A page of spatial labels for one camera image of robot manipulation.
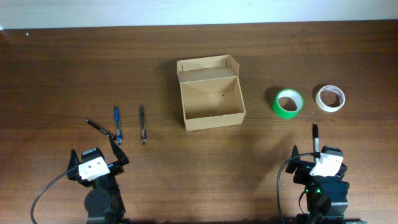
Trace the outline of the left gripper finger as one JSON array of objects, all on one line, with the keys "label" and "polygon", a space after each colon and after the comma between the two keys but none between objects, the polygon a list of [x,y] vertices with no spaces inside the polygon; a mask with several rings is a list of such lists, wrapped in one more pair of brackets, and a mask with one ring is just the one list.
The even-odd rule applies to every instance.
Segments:
[{"label": "left gripper finger", "polygon": [[113,154],[116,156],[118,159],[118,162],[120,163],[121,166],[124,166],[129,163],[129,159],[127,155],[123,152],[123,150],[115,143],[114,139],[112,137],[109,137],[109,142],[111,145],[111,148],[113,150]]},{"label": "left gripper finger", "polygon": [[76,169],[79,165],[80,161],[78,159],[77,153],[74,149],[71,150],[70,160],[68,164],[68,169]]}]

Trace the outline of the blue ballpoint pen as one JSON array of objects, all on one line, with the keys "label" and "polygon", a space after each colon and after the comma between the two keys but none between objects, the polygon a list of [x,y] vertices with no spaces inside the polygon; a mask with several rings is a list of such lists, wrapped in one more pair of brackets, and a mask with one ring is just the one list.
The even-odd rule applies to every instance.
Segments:
[{"label": "blue ballpoint pen", "polygon": [[116,123],[116,132],[117,132],[117,142],[118,145],[120,146],[123,141],[123,134],[121,131],[121,123],[120,123],[120,117],[119,117],[119,109],[117,106],[114,107],[114,120]]}]

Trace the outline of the thin black pen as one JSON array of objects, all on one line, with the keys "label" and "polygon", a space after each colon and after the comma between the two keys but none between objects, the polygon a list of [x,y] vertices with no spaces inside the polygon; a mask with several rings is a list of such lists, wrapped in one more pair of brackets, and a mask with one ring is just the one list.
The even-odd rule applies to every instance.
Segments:
[{"label": "thin black pen", "polygon": [[92,126],[93,128],[97,129],[98,131],[100,131],[101,133],[103,133],[104,135],[106,135],[107,137],[111,138],[112,140],[117,140],[117,137],[115,135],[113,135],[112,133],[110,133],[109,131],[105,130],[104,128],[102,128],[101,126],[97,125],[96,123],[83,118],[85,120],[85,122],[87,124],[89,124],[90,126]]}]

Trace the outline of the black marker pen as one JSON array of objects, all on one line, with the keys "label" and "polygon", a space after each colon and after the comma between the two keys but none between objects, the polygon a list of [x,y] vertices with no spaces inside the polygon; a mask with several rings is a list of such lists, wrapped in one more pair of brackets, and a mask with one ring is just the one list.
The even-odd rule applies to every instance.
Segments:
[{"label": "black marker pen", "polygon": [[312,136],[313,136],[313,150],[314,150],[314,152],[320,152],[319,137],[318,137],[318,125],[317,124],[313,124]]}]

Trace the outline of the grey ballpoint pen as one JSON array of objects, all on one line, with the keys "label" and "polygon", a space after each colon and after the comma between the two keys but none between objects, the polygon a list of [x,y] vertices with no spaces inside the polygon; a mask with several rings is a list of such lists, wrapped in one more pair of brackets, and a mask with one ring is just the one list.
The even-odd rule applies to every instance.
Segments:
[{"label": "grey ballpoint pen", "polygon": [[141,122],[141,141],[143,144],[147,141],[146,125],[145,125],[145,115],[144,106],[140,105],[140,122]]}]

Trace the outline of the green tape roll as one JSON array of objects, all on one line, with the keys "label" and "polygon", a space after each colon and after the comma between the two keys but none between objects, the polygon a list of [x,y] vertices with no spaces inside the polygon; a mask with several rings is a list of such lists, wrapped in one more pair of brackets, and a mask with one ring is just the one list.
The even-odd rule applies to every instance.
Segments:
[{"label": "green tape roll", "polygon": [[[280,98],[288,98],[288,99],[292,100],[296,105],[296,110],[288,111],[288,110],[284,109],[279,103]],[[303,99],[302,95],[294,89],[286,88],[286,89],[283,89],[280,92],[278,92],[278,94],[276,95],[275,100],[272,104],[272,109],[273,109],[274,113],[277,116],[279,116],[280,118],[292,119],[299,112],[301,112],[303,106],[304,106],[304,99]]]}]

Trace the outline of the beige masking tape roll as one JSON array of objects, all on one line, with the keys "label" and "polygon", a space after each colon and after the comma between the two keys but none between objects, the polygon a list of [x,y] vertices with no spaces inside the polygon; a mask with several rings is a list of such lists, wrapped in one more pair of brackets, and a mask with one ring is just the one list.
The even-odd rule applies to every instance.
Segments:
[{"label": "beige masking tape roll", "polygon": [[[338,97],[338,99],[339,99],[338,106],[328,106],[322,100],[321,94],[325,91],[333,92]],[[318,93],[316,94],[315,101],[321,110],[329,112],[329,113],[334,113],[334,112],[340,110],[344,106],[344,104],[346,102],[346,97],[345,97],[344,92],[337,86],[325,85],[325,86],[321,87],[320,90],[318,91]]]}]

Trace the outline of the brown cardboard box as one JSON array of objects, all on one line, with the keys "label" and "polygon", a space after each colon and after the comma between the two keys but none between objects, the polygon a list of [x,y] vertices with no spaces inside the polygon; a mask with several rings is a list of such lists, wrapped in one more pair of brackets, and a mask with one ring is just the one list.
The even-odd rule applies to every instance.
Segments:
[{"label": "brown cardboard box", "polygon": [[233,56],[179,60],[177,76],[186,131],[243,123],[246,109]]}]

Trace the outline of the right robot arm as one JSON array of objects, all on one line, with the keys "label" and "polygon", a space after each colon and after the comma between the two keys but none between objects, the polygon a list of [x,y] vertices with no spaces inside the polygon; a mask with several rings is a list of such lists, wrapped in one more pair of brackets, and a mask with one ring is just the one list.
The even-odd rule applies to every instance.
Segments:
[{"label": "right robot arm", "polygon": [[363,223],[345,218],[349,183],[343,181],[347,167],[340,149],[323,146],[320,152],[301,154],[294,146],[281,170],[293,174],[293,182],[304,186],[299,199],[306,197],[307,211],[299,213],[295,223]]}]

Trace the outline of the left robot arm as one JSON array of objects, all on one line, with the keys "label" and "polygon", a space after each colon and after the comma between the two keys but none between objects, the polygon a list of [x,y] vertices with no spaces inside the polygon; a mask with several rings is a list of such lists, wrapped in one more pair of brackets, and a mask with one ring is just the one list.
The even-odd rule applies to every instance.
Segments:
[{"label": "left robot arm", "polygon": [[81,154],[71,150],[67,177],[92,190],[85,197],[88,223],[130,223],[124,214],[126,209],[116,176],[124,172],[123,166],[129,163],[127,155],[109,138],[113,154],[117,160],[107,164],[100,148],[95,147]]}]

